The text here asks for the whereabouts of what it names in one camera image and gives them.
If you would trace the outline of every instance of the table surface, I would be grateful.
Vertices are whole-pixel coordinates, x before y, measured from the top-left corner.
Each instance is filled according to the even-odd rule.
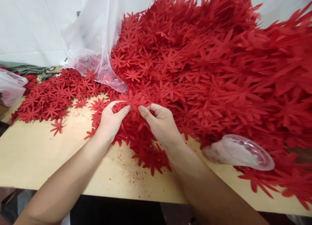
[[[11,113],[21,104],[21,98],[4,116],[2,121],[10,123]],[[65,161],[87,141],[86,132],[91,130],[90,108],[69,109],[63,118],[62,134],[50,132],[54,121],[38,120],[26,124],[16,121],[0,138],[0,187],[38,190]],[[200,158],[235,192],[255,210],[312,217],[295,197],[286,198],[267,189],[275,199],[268,197],[260,188],[251,190],[248,180],[239,179],[237,172],[228,165],[213,164],[206,160],[193,139],[188,145]],[[132,159],[133,151],[123,143],[111,146],[96,170],[83,194],[148,200],[170,203],[187,203],[174,172],[163,169],[163,175],[137,165]]]

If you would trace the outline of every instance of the pile of red flowers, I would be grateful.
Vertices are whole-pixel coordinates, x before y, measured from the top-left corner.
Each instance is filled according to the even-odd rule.
[[[308,7],[260,29],[250,0],[156,0],[145,13],[124,16],[111,61],[131,92],[109,89],[109,99],[165,106],[185,138],[203,146],[229,133],[257,142],[276,168],[238,168],[240,178],[270,197],[265,186],[285,187],[284,196],[295,195],[308,209],[312,164],[296,164],[296,154],[286,151],[312,142],[312,13],[302,16]],[[116,139],[130,142],[139,164],[164,166],[132,110]]]
[[[25,101],[12,114],[11,125],[16,118],[26,123],[31,120],[41,122],[43,120],[62,119],[69,113],[67,109],[73,107],[73,98],[78,98],[77,103],[81,104],[85,98],[96,97],[105,91],[106,86],[95,82],[93,79],[94,74],[90,71],[86,77],[82,77],[74,69],[62,69],[61,75],[58,77],[52,77],[39,84],[34,82],[34,85],[28,87],[28,95],[25,97]]]

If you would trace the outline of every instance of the right hand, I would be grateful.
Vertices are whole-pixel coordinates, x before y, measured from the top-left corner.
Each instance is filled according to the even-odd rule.
[[[141,116],[148,122],[150,130],[160,144],[171,147],[185,143],[169,109],[157,104],[151,104],[147,107],[140,106],[139,111]]]

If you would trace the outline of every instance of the clear plastic bag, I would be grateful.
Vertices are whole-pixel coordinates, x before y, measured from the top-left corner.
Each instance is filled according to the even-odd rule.
[[[23,96],[28,83],[24,77],[18,76],[10,71],[0,69],[0,92],[2,93],[2,101],[7,107],[12,107],[13,104]]]
[[[65,66],[82,75],[87,69],[94,70],[98,82],[120,93],[126,93],[127,85],[114,73],[110,53],[121,33],[123,3],[123,0],[87,0],[79,17],[61,33],[67,47]]]

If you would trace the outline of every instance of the plastic cup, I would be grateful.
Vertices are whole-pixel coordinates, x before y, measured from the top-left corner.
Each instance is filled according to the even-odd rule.
[[[262,147],[234,134],[227,134],[222,140],[204,147],[202,153],[213,163],[246,166],[262,171],[275,167],[272,157]]]

